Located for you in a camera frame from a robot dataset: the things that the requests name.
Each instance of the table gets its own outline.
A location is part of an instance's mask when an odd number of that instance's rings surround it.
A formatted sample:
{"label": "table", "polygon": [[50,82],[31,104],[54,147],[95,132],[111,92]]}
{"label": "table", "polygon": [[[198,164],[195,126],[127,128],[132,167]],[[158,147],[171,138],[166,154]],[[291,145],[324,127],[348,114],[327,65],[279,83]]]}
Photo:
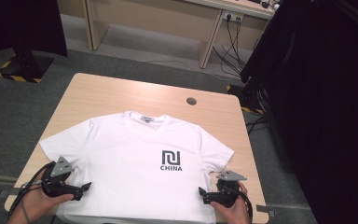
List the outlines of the table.
{"label": "table", "polygon": [[[187,98],[197,101],[195,105]],[[245,175],[244,181],[249,190],[249,198],[254,208],[254,223],[266,223],[267,213],[256,211],[257,205],[266,205],[260,180],[255,167],[255,159],[246,132],[241,106],[237,97],[222,93],[196,91],[172,86],[131,81],[112,77],[76,74],[58,104],[41,139],[52,136],[81,121],[107,114],[137,111],[149,116],[168,114],[172,117],[199,124],[235,153],[227,165]],[[26,163],[15,188],[29,181],[44,164],[48,157],[41,146],[37,145]],[[216,178],[212,178],[216,190]],[[8,210],[15,196],[7,198]],[[217,214],[218,221],[224,218]]]}
{"label": "table", "polygon": [[[253,50],[271,8],[248,0],[59,0],[60,12],[85,18],[89,48],[97,49],[110,24],[118,24],[199,41],[200,67],[205,68],[214,43],[231,45],[226,12],[243,15],[239,48]],[[230,22],[235,33],[237,23]]]}

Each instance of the power outlet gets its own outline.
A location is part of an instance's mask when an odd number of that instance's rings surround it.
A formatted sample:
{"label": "power outlet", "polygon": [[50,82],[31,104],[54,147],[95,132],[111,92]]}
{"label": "power outlet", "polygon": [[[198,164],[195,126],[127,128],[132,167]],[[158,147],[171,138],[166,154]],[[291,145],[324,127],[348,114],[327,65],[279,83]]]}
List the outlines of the power outlet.
{"label": "power outlet", "polygon": [[226,11],[223,20],[228,21],[228,15],[231,16],[230,21],[242,21],[243,19],[243,14],[240,14],[238,12]]}

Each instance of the t-shirt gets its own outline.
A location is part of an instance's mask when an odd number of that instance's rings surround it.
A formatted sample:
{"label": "t-shirt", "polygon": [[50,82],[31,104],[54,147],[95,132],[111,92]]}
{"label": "t-shirt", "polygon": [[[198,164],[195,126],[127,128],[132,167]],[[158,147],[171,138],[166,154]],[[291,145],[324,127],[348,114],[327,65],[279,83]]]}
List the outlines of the t-shirt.
{"label": "t-shirt", "polygon": [[200,126],[134,111],[88,119],[40,142],[73,166],[73,186],[92,182],[80,201],[62,203],[68,223],[215,223],[199,187],[212,190],[233,151]]}

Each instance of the black logo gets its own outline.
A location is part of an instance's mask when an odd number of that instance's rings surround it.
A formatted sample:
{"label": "black logo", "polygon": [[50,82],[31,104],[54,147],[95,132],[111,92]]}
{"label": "black logo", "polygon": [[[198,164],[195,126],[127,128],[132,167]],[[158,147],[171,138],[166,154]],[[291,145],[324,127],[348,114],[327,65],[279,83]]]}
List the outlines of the black logo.
{"label": "black logo", "polygon": [[174,153],[172,151],[162,150],[162,165],[159,169],[165,171],[182,171],[182,167],[180,167],[180,151]]}

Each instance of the gray carpet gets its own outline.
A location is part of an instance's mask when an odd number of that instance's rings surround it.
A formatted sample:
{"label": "gray carpet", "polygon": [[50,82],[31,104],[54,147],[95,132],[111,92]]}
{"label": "gray carpet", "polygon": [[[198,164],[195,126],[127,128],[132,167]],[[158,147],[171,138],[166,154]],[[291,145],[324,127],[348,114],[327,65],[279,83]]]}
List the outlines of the gray carpet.
{"label": "gray carpet", "polygon": [[[41,83],[24,83],[0,78],[0,175],[17,177],[27,162],[49,118],[75,73],[119,77],[202,91],[226,93],[228,84],[242,85],[237,79],[217,77],[150,63],[72,51],[69,57],[55,58]],[[0,52],[0,66],[12,52]],[[243,113],[247,122],[258,119]],[[269,210],[269,223],[316,223],[296,177],[287,174],[275,153],[269,129],[250,133],[255,162]],[[0,192],[11,185],[0,182]],[[0,198],[0,223],[6,222],[5,199]],[[44,218],[38,223],[48,223]]]}

